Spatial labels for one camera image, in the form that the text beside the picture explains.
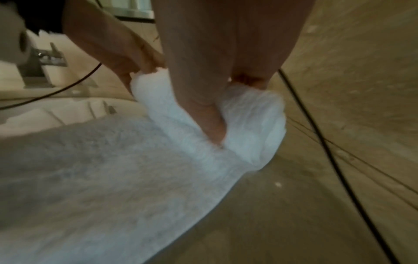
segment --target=person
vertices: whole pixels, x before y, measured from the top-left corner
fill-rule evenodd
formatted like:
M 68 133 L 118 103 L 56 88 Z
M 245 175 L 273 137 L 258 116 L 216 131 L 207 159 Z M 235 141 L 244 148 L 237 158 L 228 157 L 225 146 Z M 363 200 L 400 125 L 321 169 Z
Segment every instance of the person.
M 130 73 L 168 67 L 179 105 L 215 144 L 229 79 L 265 89 L 296 44 L 314 0 L 152 0 L 164 56 L 87 0 L 13 0 L 27 28 L 66 34 L 129 89 Z

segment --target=floor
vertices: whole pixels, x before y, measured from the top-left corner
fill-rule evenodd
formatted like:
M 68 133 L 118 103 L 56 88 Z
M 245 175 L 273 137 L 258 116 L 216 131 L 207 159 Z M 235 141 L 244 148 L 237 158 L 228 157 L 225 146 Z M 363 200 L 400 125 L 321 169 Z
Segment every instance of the floor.
M 283 66 L 404 264 L 418 261 L 417 25 L 414 0 L 318 0 Z M 160 48 L 153 25 L 129 26 Z M 149 264 L 341 263 L 348 247 L 361 256 L 356 263 L 384 263 L 371 257 L 381 252 L 368 230 L 351 236 L 363 222 L 278 76 L 269 88 L 288 115 L 274 160 Z

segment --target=towel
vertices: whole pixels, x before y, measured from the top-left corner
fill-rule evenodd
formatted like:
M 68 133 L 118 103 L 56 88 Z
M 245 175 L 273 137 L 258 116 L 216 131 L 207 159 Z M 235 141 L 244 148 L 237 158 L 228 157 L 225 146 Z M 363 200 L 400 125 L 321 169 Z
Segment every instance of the towel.
M 65 125 L 84 123 L 109 114 L 106 102 L 87 99 L 49 110 L 37 108 L 10 117 L 0 125 L 0 138 L 22 136 Z
M 131 88 L 149 118 L 116 114 L 0 141 L 0 263 L 143 263 L 266 165 L 285 134 L 271 92 L 227 90 L 219 148 L 176 104 L 166 70 Z

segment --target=faucet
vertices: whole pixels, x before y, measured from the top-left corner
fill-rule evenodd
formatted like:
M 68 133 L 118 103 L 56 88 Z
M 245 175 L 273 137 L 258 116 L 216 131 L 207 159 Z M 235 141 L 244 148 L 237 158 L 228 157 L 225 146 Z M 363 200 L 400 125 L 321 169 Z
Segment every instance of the faucet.
M 51 42 L 50 45 L 51 50 L 40 50 L 31 47 L 27 62 L 17 66 L 25 83 L 25 88 L 54 87 L 42 66 L 67 66 L 63 53 L 57 49 L 54 43 Z

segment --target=black sleeve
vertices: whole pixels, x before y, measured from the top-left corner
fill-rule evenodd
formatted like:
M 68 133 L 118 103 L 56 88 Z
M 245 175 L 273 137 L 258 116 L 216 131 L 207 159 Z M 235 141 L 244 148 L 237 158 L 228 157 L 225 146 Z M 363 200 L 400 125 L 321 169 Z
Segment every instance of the black sleeve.
M 62 13 L 65 0 L 0 0 L 17 7 L 26 28 L 38 34 L 40 30 L 62 33 Z

